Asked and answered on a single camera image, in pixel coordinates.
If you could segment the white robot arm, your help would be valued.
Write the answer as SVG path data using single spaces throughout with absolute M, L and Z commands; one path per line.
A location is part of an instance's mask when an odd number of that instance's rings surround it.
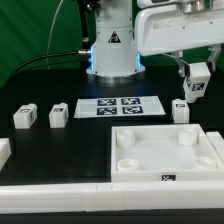
M 141 73 L 143 56 L 224 43 L 224 0 L 99 0 L 87 74 L 101 80 Z

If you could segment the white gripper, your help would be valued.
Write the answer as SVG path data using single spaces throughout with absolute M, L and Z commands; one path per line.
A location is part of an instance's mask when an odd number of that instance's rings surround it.
M 179 75 L 189 75 L 189 65 L 182 59 L 183 52 L 209 46 L 207 66 L 216 71 L 216 61 L 224 43 L 224 0 L 211 0 L 211 8 L 185 13 L 181 6 L 192 0 L 170 0 L 153 4 L 137 0 L 141 8 L 134 26 L 137 51 L 141 56 L 173 52 Z

